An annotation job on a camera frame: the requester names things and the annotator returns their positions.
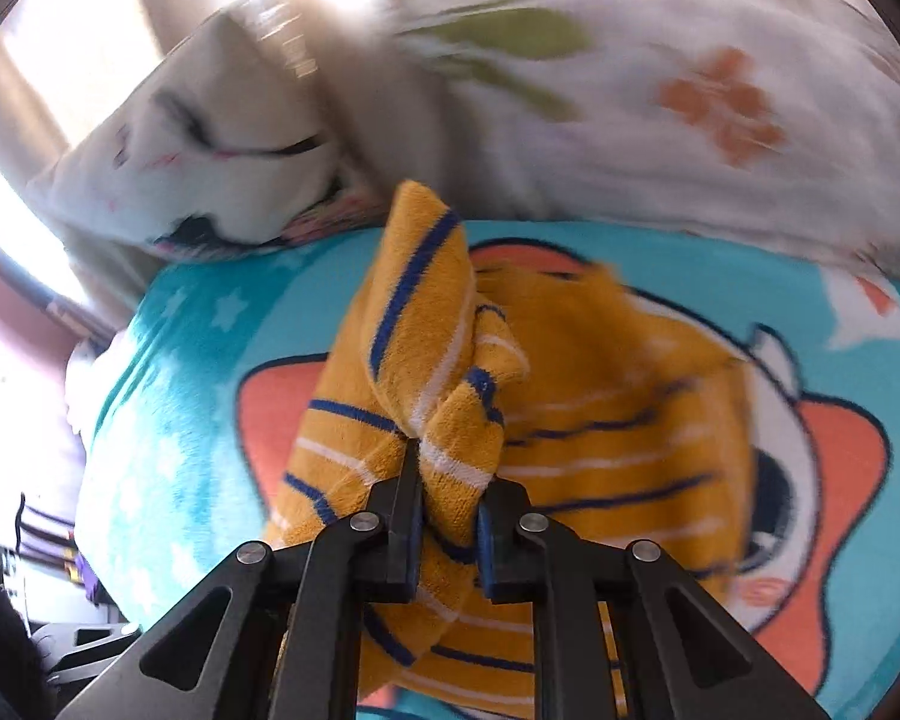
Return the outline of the yellow striped knit sweater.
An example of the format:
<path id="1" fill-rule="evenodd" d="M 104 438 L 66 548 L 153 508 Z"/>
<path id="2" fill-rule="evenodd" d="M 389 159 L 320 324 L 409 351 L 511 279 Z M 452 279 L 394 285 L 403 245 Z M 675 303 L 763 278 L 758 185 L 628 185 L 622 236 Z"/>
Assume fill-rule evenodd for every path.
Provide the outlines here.
<path id="1" fill-rule="evenodd" d="M 265 536 L 312 539 L 360 511 L 419 445 L 418 593 L 364 619 L 359 689 L 530 717 L 532 615 L 482 596 L 476 512 L 496 478 L 578 536 L 653 538 L 727 598 L 756 470 L 746 371 L 640 309 L 604 266 L 471 254 L 434 192 L 398 188 L 292 444 Z"/>

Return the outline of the dark wooden chair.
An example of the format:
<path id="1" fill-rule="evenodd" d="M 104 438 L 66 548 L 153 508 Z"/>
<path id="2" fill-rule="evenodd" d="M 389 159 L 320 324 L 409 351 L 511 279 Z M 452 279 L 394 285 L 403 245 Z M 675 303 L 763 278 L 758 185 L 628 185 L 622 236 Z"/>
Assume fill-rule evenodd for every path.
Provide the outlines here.
<path id="1" fill-rule="evenodd" d="M 14 553 L 23 561 L 53 569 L 69 582 L 90 587 L 97 575 L 76 543 L 76 525 L 59 515 L 37 509 L 23 494 L 14 517 Z"/>

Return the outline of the turquoise cartoon fleece blanket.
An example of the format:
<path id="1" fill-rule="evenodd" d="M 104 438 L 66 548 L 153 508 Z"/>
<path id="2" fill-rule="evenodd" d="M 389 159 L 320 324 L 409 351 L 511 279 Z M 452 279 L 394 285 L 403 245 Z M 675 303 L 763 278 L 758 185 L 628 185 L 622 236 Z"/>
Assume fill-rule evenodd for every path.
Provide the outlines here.
<path id="1" fill-rule="evenodd" d="M 827 266 L 598 223 L 466 223 L 476 268 L 590 278 L 631 309 L 471 320 L 530 374 L 499 472 L 611 546 L 651 539 L 836 718 L 900 678 L 900 288 Z M 165 270 L 76 394 L 89 450 L 77 546 L 152 624 L 242 541 L 318 530 L 379 479 L 385 411 L 318 388 L 377 231 Z"/>

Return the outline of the white girl print pillow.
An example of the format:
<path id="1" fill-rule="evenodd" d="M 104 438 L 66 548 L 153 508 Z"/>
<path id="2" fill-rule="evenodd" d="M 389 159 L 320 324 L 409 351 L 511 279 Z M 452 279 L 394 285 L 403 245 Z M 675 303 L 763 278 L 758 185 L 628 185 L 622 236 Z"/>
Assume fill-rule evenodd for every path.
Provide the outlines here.
<path id="1" fill-rule="evenodd" d="M 227 13 L 30 188 L 53 218 L 170 260 L 286 249 L 388 213 L 308 88 Z"/>

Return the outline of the white leaf print pillow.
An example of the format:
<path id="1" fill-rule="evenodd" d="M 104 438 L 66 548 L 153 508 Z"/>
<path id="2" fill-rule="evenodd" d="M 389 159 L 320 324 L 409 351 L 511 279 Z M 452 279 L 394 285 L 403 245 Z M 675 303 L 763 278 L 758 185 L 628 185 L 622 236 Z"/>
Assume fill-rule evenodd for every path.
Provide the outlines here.
<path id="1" fill-rule="evenodd" d="M 468 218 L 606 220 L 900 280 L 900 40 L 866 0 L 301 6 L 341 135 Z"/>

